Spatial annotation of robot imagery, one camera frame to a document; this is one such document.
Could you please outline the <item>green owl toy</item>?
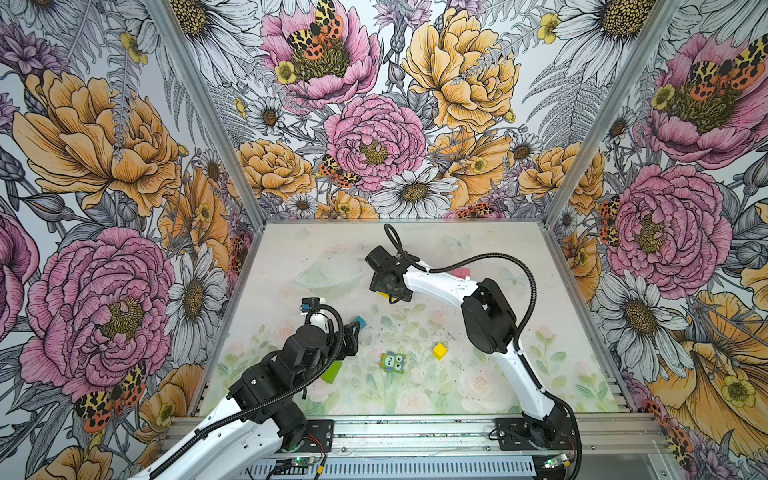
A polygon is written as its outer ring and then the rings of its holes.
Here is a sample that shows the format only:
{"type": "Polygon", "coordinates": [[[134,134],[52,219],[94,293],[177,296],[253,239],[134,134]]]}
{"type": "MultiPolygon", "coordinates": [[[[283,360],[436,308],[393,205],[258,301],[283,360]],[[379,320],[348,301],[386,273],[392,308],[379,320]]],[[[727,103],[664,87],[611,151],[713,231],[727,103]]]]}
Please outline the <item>green owl toy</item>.
{"type": "Polygon", "coordinates": [[[405,371],[406,356],[402,353],[385,352],[380,357],[380,368],[386,373],[402,374],[405,371]]]}

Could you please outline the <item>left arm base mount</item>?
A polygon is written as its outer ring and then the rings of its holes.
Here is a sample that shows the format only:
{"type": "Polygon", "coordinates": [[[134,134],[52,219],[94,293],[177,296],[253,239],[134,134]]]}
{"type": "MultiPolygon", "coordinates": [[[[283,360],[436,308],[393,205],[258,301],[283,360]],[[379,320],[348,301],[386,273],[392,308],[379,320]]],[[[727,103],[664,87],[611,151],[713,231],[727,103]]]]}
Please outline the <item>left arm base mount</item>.
{"type": "Polygon", "coordinates": [[[326,418],[309,419],[296,442],[291,444],[288,453],[327,454],[334,441],[335,421],[326,418]]]}

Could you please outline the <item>pink rectangular block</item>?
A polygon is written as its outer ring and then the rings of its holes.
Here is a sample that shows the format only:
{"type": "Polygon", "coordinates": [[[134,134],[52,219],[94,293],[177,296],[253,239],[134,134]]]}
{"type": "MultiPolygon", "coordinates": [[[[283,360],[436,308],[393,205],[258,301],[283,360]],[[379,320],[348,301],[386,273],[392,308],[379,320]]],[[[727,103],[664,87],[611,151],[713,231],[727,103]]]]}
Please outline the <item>pink rectangular block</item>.
{"type": "Polygon", "coordinates": [[[451,274],[460,279],[468,279],[471,277],[471,270],[466,267],[456,268],[451,271],[451,274]]]}

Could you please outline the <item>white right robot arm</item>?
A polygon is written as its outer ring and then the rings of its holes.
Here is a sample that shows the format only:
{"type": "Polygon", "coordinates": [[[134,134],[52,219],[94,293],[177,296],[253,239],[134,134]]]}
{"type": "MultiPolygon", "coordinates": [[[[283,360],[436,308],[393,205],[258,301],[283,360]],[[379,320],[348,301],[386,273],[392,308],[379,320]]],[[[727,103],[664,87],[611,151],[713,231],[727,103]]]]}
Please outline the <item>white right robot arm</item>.
{"type": "Polygon", "coordinates": [[[496,360],[518,398],[522,421],[509,433],[510,437],[538,449],[550,449],[560,439],[575,451],[581,448],[573,409],[541,383],[521,345],[523,330],[537,301],[536,281],[527,265],[508,254],[486,253],[437,268],[402,249],[392,255],[382,246],[368,253],[365,262],[373,271],[370,290],[390,302],[409,302],[415,293],[421,293],[461,310],[468,340],[476,350],[496,360]],[[513,263],[528,279],[530,299],[521,319],[496,281],[475,281],[453,274],[456,269],[489,259],[513,263]]]}

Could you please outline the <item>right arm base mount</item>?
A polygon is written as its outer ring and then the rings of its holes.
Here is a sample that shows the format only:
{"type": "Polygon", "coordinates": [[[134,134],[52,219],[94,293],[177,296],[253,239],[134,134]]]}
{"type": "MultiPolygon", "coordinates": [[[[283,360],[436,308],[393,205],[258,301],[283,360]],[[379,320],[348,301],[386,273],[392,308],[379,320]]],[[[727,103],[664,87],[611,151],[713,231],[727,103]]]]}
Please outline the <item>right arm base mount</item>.
{"type": "Polygon", "coordinates": [[[490,438],[497,441],[501,451],[571,451],[579,446],[568,418],[554,421],[528,417],[496,418],[490,438]]]}

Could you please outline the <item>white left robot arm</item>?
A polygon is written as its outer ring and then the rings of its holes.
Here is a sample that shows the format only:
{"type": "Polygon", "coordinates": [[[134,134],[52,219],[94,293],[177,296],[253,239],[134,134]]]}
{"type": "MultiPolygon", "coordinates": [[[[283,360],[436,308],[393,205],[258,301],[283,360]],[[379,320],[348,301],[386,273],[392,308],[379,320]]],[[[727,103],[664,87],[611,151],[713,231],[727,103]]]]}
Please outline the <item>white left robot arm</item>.
{"type": "Polygon", "coordinates": [[[308,313],[284,343],[247,368],[214,409],[176,445],[137,473],[139,479],[233,479],[276,453],[289,458],[273,471],[326,464],[334,423],[310,420],[294,400],[359,350],[361,325],[342,324],[327,305],[308,313]]]}

